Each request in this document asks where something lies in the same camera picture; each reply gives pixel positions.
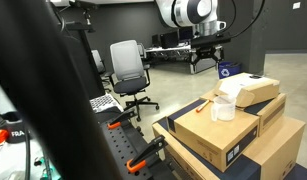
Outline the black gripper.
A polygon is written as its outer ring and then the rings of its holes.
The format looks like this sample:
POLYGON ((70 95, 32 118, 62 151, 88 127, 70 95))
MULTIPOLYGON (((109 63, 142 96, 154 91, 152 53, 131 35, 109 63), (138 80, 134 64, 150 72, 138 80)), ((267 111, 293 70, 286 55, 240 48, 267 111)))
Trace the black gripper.
MULTIPOLYGON (((231 41, 231 35, 228 32, 217 33, 209 36, 200 36, 191 40, 191 47, 195 50, 196 57, 191 62, 196 65, 209 50, 217 45, 228 43, 231 41)), ((224 60, 224 49, 222 46, 214 48, 213 60, 221 62, 224 60)))

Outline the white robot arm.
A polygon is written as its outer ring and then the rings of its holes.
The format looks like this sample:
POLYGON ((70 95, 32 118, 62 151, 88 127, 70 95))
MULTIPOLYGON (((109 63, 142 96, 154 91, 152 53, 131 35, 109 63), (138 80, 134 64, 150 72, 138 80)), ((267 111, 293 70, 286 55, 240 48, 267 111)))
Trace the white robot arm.
POLYGON ((190 46, 193 64, 201 59, 224 60, 222 44, 230 41, 227 23, 218 19, 218 0, 154 0, 162 22, 171 28, 194 27, 190 46))

